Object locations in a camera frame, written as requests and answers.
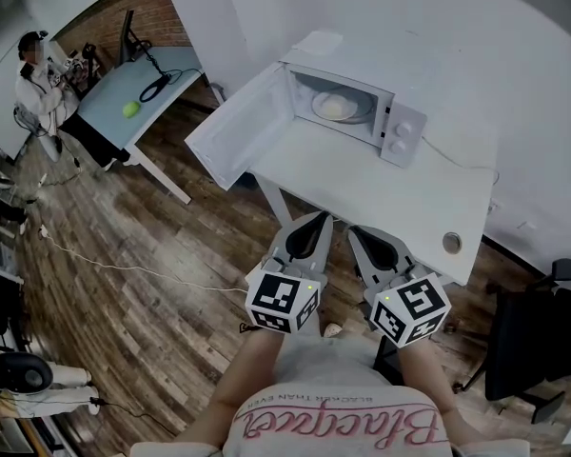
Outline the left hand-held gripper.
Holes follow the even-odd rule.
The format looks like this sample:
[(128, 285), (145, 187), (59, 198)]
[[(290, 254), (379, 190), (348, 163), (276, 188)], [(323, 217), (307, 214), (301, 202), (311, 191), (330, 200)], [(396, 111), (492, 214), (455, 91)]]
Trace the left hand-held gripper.
[(258, 328), (286, 335), (318, 335), (318, 308), (327, 284), (325, 265), (333, 217), (316, 211), (283, 226), (271, 254), (247, 277), (245, 308)]

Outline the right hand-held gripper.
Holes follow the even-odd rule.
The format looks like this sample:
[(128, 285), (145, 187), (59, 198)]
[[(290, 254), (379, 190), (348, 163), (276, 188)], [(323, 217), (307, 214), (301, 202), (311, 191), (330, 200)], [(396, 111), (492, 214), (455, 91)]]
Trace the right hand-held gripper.
[(377, 228), (351, 227), (347, 239), (365, 285), (364, 318), (370, 329), (397, 348), (436, 332), (451, 310), (436, 273), (413, 264), (404, 242)]

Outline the white microwave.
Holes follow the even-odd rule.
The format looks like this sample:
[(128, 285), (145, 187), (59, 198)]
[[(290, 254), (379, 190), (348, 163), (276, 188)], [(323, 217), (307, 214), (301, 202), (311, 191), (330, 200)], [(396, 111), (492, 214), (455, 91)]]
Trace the white microwave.
[[(427, 122), (424, 51), (420, 35), (411, 30), (343, 35), (327, 56), (291, 48), (211, 113), (186, 144), (223, 189), (300, 125), (339, 132), (405, 168)], [(311, 101), (325, 91), (356, 100), (356, 115), (343, 121), (318, 117)]]

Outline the white round plate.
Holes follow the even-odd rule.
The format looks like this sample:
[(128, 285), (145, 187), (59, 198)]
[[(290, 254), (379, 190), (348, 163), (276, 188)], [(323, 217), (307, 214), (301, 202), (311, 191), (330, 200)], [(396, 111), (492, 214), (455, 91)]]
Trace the white round plate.
[[(325, 101), (327, 98), (329, 97), (341, 97), (343, 100), (346, 100), (349, 104), (349, 106), (351, 107), (350, 113), (341, 120), (333, 120), (333, 119), (329, 119), (328, 117), (324, 116), (321, 114), (321, 112), (319, 111), (319, 106), (320, 104)], [(358, 102), (350, 97), (348, 97), (345, 93), (341, 93), (341, 92), (320, 92), (318, 93), (311, 101), (311, 109), (312, 111), (320, 118), (323, 118), (325, 120), (330, 120), (330, 121), (343, 121), (343, 120), (347, 120), (350, 119), (352, 117), (354, 117), (356, 115), (356, 113), (358, 112), (359, 109), (359, 105)]]

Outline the person's left forearm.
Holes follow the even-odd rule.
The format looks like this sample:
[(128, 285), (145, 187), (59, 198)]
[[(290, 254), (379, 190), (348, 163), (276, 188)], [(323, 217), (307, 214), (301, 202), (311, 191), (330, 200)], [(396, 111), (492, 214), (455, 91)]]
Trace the person's left forearm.
[(226, 369), (207, 407), (175, 442), (203, 443), (221, 448), (239, 408), (259, 391), (274, 384), (274, 368), (284, 335), (252, 330)]

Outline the person's right forearm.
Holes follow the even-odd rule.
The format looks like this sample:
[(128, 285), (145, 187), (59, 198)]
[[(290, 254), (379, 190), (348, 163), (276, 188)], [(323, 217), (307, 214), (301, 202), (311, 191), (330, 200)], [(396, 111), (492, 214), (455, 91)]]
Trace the person's right forearm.
[(446, 434), (457, 447), (478, 443), (484, 437), (462, 417), (432, 341), (421, 341), (398, 351), (404, 382), (432, 400), (442, 416)]

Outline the white table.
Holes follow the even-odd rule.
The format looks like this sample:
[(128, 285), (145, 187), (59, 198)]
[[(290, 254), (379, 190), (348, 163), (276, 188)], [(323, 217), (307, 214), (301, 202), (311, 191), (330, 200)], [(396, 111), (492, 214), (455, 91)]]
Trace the white table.
[[(374, 148), (316, 126), (293, 127), (251, 167), (275, 215), (286, 191), (350, 225), (373, 227), (402, 240), (413, 257), (466, 285), (479, 249), (496, 172), (498, 138), (432, 130), (401, 169)], [(458, 254), (443, 249), (456, 232)]]

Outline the black waist pouch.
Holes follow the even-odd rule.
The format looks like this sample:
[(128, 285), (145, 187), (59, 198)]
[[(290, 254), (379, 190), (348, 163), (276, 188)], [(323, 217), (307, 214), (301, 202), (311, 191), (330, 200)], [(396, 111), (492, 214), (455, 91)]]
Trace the black waist pouch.
[(404, 385), (398, 358), (398, 348), (386, 336), (381, 338), (372, 368), (380, 373), (391, 385)]

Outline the person's white printed shirt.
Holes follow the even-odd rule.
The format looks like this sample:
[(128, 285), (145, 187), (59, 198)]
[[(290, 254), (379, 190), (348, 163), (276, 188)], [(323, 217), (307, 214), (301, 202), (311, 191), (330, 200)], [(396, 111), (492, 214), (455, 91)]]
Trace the person's white printed shirt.
[(373, 367), (376, 346), (342, 331), (284, 335), (274, 384), (249, 398), (221, 448), (141, 442), (129, 457), (530, 457), (528, 442), (457, 447), (425, 394), (394, 386)]

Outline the black office chair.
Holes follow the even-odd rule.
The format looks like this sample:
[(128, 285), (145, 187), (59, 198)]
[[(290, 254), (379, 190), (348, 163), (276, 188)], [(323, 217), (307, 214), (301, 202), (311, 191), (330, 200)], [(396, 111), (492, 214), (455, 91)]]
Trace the black office chair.
[(486, 286), (497, 299), (490, 332), (463, 330), (461, 335), (486, 343), (486, 355), (466, 384), (455, 383), (456, 393), (469, 390), (485, 377), (484, 395), (490, 402), (516, 397), (534, 407), (533, 425), (551, 418), (562, 406), (562, 391), (550, 398), (529, 390), (544, 381), (571, 376), (571, 289), (557, 288), (571, 281), (571, 259), (552, 263), (551, 272), (523, 291)]

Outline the white paper sheet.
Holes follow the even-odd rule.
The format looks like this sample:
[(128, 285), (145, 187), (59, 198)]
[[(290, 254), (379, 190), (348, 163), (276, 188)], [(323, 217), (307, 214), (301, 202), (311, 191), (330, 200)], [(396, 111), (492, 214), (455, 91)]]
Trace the white paper sheet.
[(338, 48), (343, 42), (343, 36), (339, 33), (314, 30), (292, 48), (314, 56), (327, 56)]

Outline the light blue table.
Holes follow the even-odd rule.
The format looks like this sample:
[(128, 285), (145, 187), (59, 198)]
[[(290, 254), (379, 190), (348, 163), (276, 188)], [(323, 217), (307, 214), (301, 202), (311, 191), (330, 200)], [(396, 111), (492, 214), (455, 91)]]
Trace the light blue table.
[(142, 91), (159, 77), (148, 59), (141, 57), (108, 72), (82, 100), (78, 113), (116, 148), (128, 151), (176, 198), (188, 204), (191, 198), (137, 147), (137, 143), (161, 114), (203, 76), (203, 68), (192, 47), (155, 47), (150, 53), (162, 70), (183, 72), (174, 84), (166, 86), (127, 118), (124, 106), (137, 101)]

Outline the small black monitor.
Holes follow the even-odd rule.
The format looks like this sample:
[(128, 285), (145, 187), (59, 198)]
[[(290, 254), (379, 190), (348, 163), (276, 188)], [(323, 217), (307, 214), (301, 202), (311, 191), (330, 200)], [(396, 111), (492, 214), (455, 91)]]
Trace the small black monitor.
[(129, 62), (136, 50), (135, 44), (130, 38), (130, 26), (133, 14), (134, 10), (128, 10), (125, 15), (125, 19), (120, 33), (120, 44), (119, 44), (116, 67), (120, 67), (126, 62)]

